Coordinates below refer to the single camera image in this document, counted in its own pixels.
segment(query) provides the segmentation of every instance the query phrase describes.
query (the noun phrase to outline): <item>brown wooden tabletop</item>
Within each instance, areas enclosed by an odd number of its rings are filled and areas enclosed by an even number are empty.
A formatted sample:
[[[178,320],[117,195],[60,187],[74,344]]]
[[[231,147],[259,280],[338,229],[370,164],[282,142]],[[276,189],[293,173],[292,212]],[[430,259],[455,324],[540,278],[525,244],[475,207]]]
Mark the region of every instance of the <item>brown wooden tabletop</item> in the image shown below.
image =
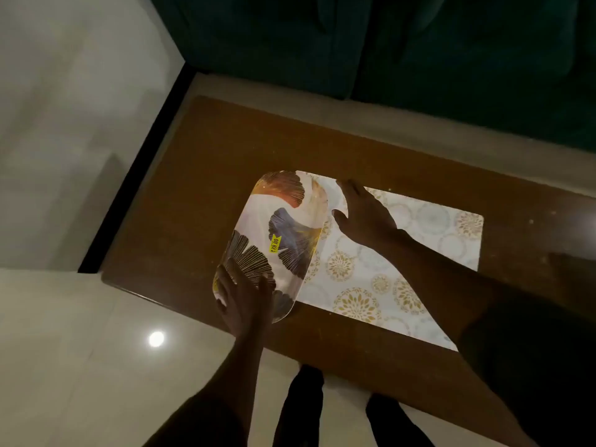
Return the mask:
[[[563,303],[551,259],[596,257],[593,199],[198,97],[128,213],[104,282],[225,329],[213,275],[253,185],[274,170],[356,177],[479,213],[480,272]],[[533,445],[456,352],[300,303],[267,347],[506,445]]]

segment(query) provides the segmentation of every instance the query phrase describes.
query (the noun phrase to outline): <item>glossy floor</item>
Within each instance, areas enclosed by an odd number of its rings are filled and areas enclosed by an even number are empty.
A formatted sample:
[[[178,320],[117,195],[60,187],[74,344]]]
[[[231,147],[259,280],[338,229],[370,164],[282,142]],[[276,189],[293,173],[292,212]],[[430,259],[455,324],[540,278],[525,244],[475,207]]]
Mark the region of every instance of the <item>glossy floor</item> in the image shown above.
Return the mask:
[[[140,446],[210,378],[233,342],[98,275],[0,270],[0,294],[3,446]],[[163,343],[151,346],[158,331]],[[271,445],[297,370],[294,360],[264,352],[250,446]],[[368,393],[326,379],[320,445],[374,446]],[[500,445],[406,411],[437,447]]]

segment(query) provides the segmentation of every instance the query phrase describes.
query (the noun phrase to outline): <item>left hand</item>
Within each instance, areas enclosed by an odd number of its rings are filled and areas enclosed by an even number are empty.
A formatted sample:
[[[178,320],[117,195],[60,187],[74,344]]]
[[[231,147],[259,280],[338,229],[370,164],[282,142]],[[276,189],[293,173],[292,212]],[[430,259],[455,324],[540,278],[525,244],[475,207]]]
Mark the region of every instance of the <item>left hand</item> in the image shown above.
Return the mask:
[[[220,300],[217,305],[230,332],[239,337],[251,329],[266,329],[273,320],[273,291],[267,278],[261,276],[256,287],[234,259],[227,265],[229,274],[226,267],[218,266],[218,289],[225,305]]]

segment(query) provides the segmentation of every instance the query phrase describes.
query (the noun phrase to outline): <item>teal couch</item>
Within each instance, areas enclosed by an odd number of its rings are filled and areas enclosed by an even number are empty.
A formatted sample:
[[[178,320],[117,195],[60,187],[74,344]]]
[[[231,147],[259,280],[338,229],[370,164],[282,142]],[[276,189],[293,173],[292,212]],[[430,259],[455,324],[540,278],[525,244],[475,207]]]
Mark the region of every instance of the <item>teal couch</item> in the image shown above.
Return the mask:
[[[596,0],[153,0],[203,71],[596,151]]]

